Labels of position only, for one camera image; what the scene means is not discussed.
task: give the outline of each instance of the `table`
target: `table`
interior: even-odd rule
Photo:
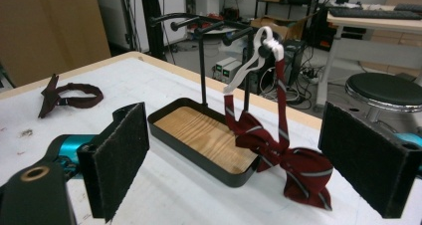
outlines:
[[[392,10],[392,6],[383,6]],[[323,108],[327,96],[327,83],[334,58],[344,58],[363,62],[380,63],[410,69],[422,69],[422,48],[404,45],[382,44],[364,40],[341,38],[343,27],[380,29],[387,31],[422,34],[422,20],[388,20],[339,18],[328,13],[326,20],[338,26],[326,60],[322,76],[317,85],[316,109]],[[422,72],[416,80],[422,86]]]
[[[37,118],[41,90],[48,79],[0,94],[0,184],[44,155],[58,135],[97,134],[111,113],[145,102],[151,114],[175,99],[201,100],[199,75],[140,53],[128,53],[60,75],[58,85],[86,83],[99,87],[105,99],[87,110],[55,108]],[[223,112],[224,84],[206,79],[209,107]],[[243,92],[235,91],[236,114]],[[250,97],[250,112],[277,137],[277,104]],[[317,149],[321,120],[287,110],[292,145]],[[22,131],[31,129],[32,135]],[[382,219],[335,170],[327,185],[333,211],[293,202],[283,196],[286,174],[280,167],[255,173],[245,185],[231,188],[150,134],[150,151],[112,224],[419,224],[422,181],[415,180],[400,220]],[[68,182],[78,224],[93,219],[84,183]]]

